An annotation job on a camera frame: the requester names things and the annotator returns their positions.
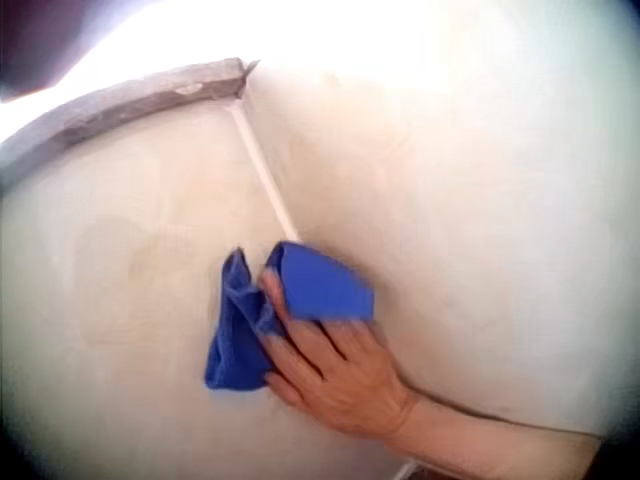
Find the wrist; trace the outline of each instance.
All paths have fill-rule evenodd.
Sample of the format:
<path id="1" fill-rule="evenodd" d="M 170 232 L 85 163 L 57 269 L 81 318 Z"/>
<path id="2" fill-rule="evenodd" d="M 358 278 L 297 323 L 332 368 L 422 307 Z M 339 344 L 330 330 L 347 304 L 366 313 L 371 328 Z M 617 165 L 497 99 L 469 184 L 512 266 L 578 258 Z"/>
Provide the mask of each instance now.
<path id="1" fill-rule="evenodd" d="M 389 419 L 389 428 L 379 436 L 379 439 L 385 443 L 393 442 L 400 432 L 406 429 L 407 423 L 410 422 L 412 412 L 419 402 L 418 395 L 404 385 L 398 385 L 396 394 L 394 395 L 393 414 Z"/>

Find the bright light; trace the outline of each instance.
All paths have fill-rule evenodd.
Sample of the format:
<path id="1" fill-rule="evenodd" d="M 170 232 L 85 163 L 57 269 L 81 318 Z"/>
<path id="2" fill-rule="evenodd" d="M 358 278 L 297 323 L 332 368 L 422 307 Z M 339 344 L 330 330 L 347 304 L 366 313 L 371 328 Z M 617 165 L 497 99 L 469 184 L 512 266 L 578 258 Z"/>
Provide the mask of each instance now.
<path id="1" fill-rule="evenodd" d="M 0 105 L 0 141 L 86 93 L 227 57 L 447 88 L 446 2 L 167 0 L 125 20 L 55 87 Z"/>

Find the grout line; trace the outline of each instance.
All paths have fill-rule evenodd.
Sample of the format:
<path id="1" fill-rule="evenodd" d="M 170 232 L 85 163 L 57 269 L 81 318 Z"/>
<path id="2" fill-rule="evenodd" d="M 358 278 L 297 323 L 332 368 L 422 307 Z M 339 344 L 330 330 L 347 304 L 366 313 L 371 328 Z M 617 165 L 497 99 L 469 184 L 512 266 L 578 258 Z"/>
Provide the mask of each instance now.
<path id="1" fill-rule="evenodd" d="M 256 140 L 256 137 L 253 133 L 253 128 L 251 128 L 251 125 L 247 120 L 247 116 L 244 113 L 242 101 L 236 100 L 231 104 L 224 105 L 224 108 L 229 113 L 231 113 L 231 116 L 233 117 L 233 120 L 238 127 L 240 137 L 242 138 L 242 143 L 244 143 L 244 146 L 249 153 L 251 163 L 253 163 L 253 166 L 258 173 L 260 183 L 262 183 L 262 186 L 267 192 L 267 196 L 269 197 L 271 206 L 276 212 L 276 216 L 280 221 L 282 230 L 284 230 L 285 237 L 287 238 L 287 240 L 290 240 L 292 242 L 299 242 L 300 235 L 298 235 L 296 228 L 293 226 L 289 211 L 287 210 L 278 187 L 276 186 L 276 183 L 271 176 L 269 167 L 267 167 L 264 153 L 262 152 L 262 149 L 260 148 L 260 145 L 258 144 L 258 141 Z"/>

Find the hand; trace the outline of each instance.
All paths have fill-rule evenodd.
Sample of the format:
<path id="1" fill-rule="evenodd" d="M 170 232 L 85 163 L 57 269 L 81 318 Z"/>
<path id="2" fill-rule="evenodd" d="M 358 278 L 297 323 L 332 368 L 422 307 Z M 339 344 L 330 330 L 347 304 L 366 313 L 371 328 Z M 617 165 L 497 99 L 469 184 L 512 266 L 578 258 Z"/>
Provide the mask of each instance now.
<path id="1" fill-rule="evenodd" d="M 273 393 L 343 433 L 386 439 L 398 431 L 417 399 L 369 328 L 358 320 L 323 321 L 322 329 L 292 321 L 277 274 L 265 271 L 260 283 L 295 344 L 262 338 L 278 369 L 266 375 Z"/>

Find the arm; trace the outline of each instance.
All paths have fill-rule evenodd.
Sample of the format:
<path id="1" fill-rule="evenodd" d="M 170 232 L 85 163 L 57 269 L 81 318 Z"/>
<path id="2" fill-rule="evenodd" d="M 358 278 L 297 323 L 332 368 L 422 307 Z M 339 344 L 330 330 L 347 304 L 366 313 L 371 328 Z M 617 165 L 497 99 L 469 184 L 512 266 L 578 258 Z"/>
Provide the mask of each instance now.
<path id="1" fill-rule="evenodd" d="M 277 276 L 261 282 L 295 344 L 263 344 L 278 373 L 266 379 L 290 406 L 321 423 L 378 439 L 399 453 L 468 479 L 573 480 L 585 474 L 595 438 L 465 415 L 412 392 L 361 322 L 292 322 Z"/>
<path id="2" fill-rule="evenodd" d="M 588 435 L 513 425 L 420 399 L 391 449 L 460 478 L 581 479 L 600 442 Z"/>

